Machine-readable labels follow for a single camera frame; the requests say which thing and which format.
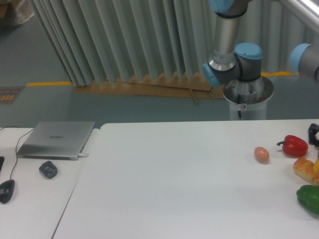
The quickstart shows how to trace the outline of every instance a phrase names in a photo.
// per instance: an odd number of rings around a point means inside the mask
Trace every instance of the laptop lid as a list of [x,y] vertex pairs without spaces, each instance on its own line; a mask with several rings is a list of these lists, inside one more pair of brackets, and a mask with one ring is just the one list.
[[95,122],[41,121],[17,152],[21,158],[77,159]]

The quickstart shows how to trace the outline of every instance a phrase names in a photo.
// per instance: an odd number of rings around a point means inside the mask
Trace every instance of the red bell pepper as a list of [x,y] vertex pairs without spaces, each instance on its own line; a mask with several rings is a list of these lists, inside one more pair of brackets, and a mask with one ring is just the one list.
[[281,144],[283,145],[284,153],[292,157],[305,156],[308,150],[308,144],[293,135],[287,135],[284,141],[277,143],[278,146]]

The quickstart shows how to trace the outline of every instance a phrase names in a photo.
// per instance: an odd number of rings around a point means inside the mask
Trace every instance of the yellow line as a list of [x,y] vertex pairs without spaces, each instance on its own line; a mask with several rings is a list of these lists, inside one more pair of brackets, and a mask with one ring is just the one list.
[[35,83],[28,83],[26,86],[61,86],[61,85],[72,85],[72,83],[69,81],[35,82]]
[[[292,76],[293,74],[287,71],[279,71],[274,73],[263,72],[261,73],[261,75],[267,77],[267,76]],[[72,83],[69,81],[34,82],[34,83],[28,83],[26,86],[62,86],[62,85],[72,85]]]
[[274,73],[269,73],[269,72],[263,72],[261,73],[262,76],[292,76],[293,74],[288,71],[279,71],[279,72],[274,72]]

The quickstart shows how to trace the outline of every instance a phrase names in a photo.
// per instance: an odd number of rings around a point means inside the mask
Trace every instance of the floor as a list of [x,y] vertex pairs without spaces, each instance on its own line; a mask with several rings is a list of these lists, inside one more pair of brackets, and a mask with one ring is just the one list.
[[[0,87],[67,81],[67,75],[36,17],[17,28],[0,29]],[[297,76],[269,78],[274,86],[267,119],[318,119],[319,84]],[[0,127],[35,127],[43,120],[112,122],[229,120],[225,100],[91,95],[73,86],[25,87],[11,105],[0,105]]]

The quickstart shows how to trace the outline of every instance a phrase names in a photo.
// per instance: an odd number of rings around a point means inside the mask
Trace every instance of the green bell pepper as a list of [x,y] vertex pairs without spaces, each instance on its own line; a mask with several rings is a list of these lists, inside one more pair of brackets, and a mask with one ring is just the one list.
[[303,185],[296,194],[301,205],[319,215],[319,186]]

